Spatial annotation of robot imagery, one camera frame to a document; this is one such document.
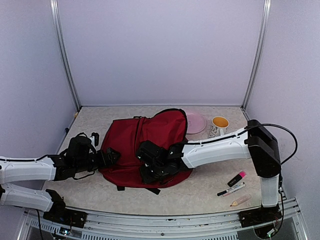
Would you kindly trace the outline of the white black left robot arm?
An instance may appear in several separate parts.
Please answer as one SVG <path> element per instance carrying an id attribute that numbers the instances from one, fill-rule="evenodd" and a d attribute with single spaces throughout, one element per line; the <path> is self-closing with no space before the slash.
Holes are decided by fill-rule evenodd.
<path id="1" fill-rule="evenodd" d="M 71 138 L 60 154 L 46 154 L 38 158 L 0 158 L 0 204 L 50 212 L 63 223 L 70 218 L 63 198 L 55 190 L 35 190 L 19 186 L 17 182 L 58 182 L 76 179 L 86 172 L 92 176 L 99 169 L 114 165 L 120 153 L 112 148 L 98 150 L 99 134 L 88 137 L 81 132 Z"/>

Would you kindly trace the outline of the pink highlighter black cap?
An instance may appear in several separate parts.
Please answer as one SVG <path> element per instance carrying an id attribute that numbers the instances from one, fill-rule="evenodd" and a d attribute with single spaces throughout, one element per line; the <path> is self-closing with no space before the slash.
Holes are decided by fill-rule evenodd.
<path id="1" fill-rule="evenodd" d="M 241 172 L 239 172 L 235 177 L 233 177 L 233 178 L 227 183 L 227 185 L 228 185 L 229 187 L 233 187 L 233 186 L 235 186 L 240 180 L 242 180 L 245 176 L 246 176 L 246 172 L 245 172 L 245 171 L 241 171 Z"/>

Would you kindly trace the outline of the white pen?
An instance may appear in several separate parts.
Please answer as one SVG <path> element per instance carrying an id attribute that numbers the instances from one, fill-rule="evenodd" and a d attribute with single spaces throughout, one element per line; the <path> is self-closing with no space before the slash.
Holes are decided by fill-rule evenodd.
<path id="1" fill-rule="evenodd" d="M 229 196 L 229 195 L 231 195 L 232 193 L 235 193 L 236 191 L 238 191 L 238 190 L 240 190 L 240 189 L 243 189 L 244 187 L 246 187 L 245 184 L 239 185 L 239 186 L 231 189 L 230 191 L 224 193 L 222 196 L 223 196 L 223 197 Z"/>

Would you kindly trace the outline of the left aluminium corner post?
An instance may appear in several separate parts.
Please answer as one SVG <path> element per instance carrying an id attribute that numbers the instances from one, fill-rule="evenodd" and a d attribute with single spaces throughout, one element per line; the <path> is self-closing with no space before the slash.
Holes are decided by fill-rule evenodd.
<path id="1" fill-rule="evenodd" d="M 58 48 L 62 59 L 63 69 L 66 75 L 67 84 L 71 93 L 71 97 L 77 112 L 79 112 L 82 108 L 81 101 L 79 95 L 77 93 L 76 85 L 74 83 L 74 79 L 72 76 L 70 63 L 68 59 L 67 49 L 64 41 L 63 29 L 60 19 L 59 5 L 57 0 L 50 0 L 50 9 L 53 19 L 53 25 L 56 32 Z"/>

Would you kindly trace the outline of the aluminium corner post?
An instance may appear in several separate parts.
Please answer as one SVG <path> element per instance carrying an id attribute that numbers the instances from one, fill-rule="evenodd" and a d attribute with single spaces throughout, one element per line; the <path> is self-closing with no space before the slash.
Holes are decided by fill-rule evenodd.
<path id="1" fill-rule="evenodd" d="M 253 65 L 252 65 L 250 76 L 249 76 L 248 86 L 247 86 L 247 89 L 246 89 L 246 92 L 244 95 L 244 99 L 243 99 L 243 102 L 241 105 L 243 110 L 246 110 L 248 108 L 250 98 L 253 93 L 254 84 L 256 82 L 256 78 L 257 78 L 257 74 L 258 74 L 258 70 L 259 70 L 259 65 L 261 62 L 262 55 L 263 55 L 264 42 L 265 42 L 265 37 L 266 37 L 266 33 L 267 33 L 267 28 L 268 28 L 271 5 L 272 5 L 271 0 L 264 1 L 260 29 L 259 29 L 259 34 L 258 34 L 258 41 L 257 41 L 254 59 L 253 59 Z"/>
<path id="2" fill-rule="evenodd" d="M 58 48 L 62 59 L 63 69 L 66 75 L 67 84 L 71 93 L 71 97 L 77 112 L 79 112 L 82 108 L 81 101 L 79 95 L 77 93 L 76 85 L 74 83 L 74 79 L 72 76 L 70 63 L 68 59 L 67 49 L 64 41 L 63 29 L 60 19 L 59 5 L 57 0 L 50 0 L 50 9 L 53 19 L 53 25 L 56 32 Z"/>

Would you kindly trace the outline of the aluminium front rail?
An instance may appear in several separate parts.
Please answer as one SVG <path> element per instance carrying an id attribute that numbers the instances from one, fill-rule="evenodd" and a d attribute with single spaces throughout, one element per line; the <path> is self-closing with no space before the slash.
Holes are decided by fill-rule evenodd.
<path id="1" fill-rule="evenodd" d="M 82 227 L 38 219 L 34 210 L 22 217 L 18 240 L 308 240 L 297 201 L 280 204 L 284 217 L 247 225 L 241 210 L 211 214 L 149 216 L 86 210 Z"/>

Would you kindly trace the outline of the right aluminium corner post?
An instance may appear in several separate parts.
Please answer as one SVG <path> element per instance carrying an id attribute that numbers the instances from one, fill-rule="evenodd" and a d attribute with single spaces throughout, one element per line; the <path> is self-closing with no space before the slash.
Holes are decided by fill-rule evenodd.
<path id="1" fill-rule="evenodd" d="M 252 65 L 250 76 L 249 76 L 248 86 L 247 86 L 247 89 L 246 89 L 246 92 L 244 95 L 244 99 L 243 99 L 243 102 L 241 105 L 243 110 L 246 110 L 248 108 L 250 98 L 253 93 L 254 84 L 256 82 L 256 78 L 257 78 L 257 74 L 258 74 L 258 70 L 259 70 L 259 65 L 261 62 L 262 55 L 263 55 L 264 42 L 265 42 L 265 37 L 266 37 L 266 33 L 267 33 L 267 28 L 268 28 L 271 5 L 272 5 L 271 0 L 264 1 L 260 29 L 259 29 L 259 34 L 258 34 L 258 41 L 257 41 L 254 59 L 253 59 L 253 65 Z"/>

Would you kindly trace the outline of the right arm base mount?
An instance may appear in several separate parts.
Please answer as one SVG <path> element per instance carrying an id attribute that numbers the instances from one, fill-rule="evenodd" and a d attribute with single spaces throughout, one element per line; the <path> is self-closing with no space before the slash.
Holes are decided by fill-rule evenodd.
<path id="1" fill-rule="evenodd" d="M 276 207 L 258 207 L 251 210 L 240 211 L 238 213 L 242 228 L 260 225 L 282 218 L 280 209 Z"/>

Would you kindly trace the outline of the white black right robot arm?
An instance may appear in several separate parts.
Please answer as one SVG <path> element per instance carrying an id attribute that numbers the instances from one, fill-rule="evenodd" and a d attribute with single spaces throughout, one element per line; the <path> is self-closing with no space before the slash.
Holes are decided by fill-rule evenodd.
<path id="1" fill-rule="evenodd" d="M 261 185 L 262 206 L 257 208 L 255 216 L 260 222 L 266 222 L 276 212 L 284 163 L 280 158 L 278 140 L 268 131 L 268 127 L 292 133 L 281 125 L 252 119 L 246 127 L 237 131 L 205 140 L 184 140 L 168 149 L 150 140 L 143 141 L 135 152 L 135 156 L 143 162 L 140 169 L 142 181 L 150 184 L 202 165 L 252 159 Z"/>

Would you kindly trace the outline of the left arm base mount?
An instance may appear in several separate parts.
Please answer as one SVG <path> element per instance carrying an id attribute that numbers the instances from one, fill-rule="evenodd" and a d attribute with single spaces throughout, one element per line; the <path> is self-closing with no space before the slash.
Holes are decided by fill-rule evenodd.
<path id="1" fill-rule="evenodd" d="M 87 219 L 87 213 L 84 211 L 64 208 L 63 210 L 50 210 L 43 213 L 45 220 L 83 229 Z"/>

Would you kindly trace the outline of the red student backpack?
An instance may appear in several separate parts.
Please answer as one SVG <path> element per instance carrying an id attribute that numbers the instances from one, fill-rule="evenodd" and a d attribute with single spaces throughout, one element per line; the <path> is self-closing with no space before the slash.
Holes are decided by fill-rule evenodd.
<path id="1" fill-rule="evenodd" d="M 107 130 L 100 150 L 112 148 L 120 153 L 120 158 L 114 165 L 101 168 L 99 172 L 107 181 L 116 185 L 118 191 L 139 188 L 158 195 L 161 189 L 185 181 L 192 169 L 173 175 L 166 184 L 144 184 L 140 175 L 140 167 L 144 163 L 136 157 L 136 150 L 144 141 L 151 141 L 165 149 L 172 144 L 187 141 L 187 128 L 186 113 L 178 108 L 162 110 L 153 117 L 116 119 Z"/>

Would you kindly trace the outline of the patterned mug orange inside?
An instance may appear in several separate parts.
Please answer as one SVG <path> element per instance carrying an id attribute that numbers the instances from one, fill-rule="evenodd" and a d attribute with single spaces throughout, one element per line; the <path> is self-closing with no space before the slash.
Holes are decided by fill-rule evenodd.
<path id="1" fill-rule="evenodd" d="M 230 123 L 225 117 L 215 116 L 211 121 L 208 137 L 214 138 L 225 135 L 229 125 Z"/>

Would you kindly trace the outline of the pink plastic plate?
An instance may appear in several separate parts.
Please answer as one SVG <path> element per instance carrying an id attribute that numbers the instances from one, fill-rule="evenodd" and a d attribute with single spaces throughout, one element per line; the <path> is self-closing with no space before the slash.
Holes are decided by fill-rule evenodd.
<path id="1" fill-rule="evenodd" d="M 187 118 L 187 134 L 194 135 L 202 132 L 207 125 L 207 121 L 203 115 L 196 112 L 186 112 Z"/>

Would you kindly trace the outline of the blue capped marker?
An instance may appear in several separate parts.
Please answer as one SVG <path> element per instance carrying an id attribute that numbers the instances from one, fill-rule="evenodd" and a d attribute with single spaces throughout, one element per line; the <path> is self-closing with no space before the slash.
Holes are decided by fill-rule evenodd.
<path id="1" fill-rule="evenodd" d="M 233 187 L 231 187 L 231 188 L 229 188 L 229 189 L 227 189 L 227 190 L 221 191 L 221 192 L 217 193 L 217 196 L 218 196 L 218 197 L 220 197 L 220 196 L 223 197 L 223 194 L 225 194 L 225 193 L 227 193 L 228 191 L 232 190 L 233 188 L 235 188 L 235 187 L 237 187 L 237 186 L 240 186 L 240 185 L 243 185 L 243 184 L 245 184 L 245 183 L 242 182 L 242 183 L 240 183 L 240 184 L 238 184 L 238 185 L 235 185 L 235 186 L 233 186 Z"/>

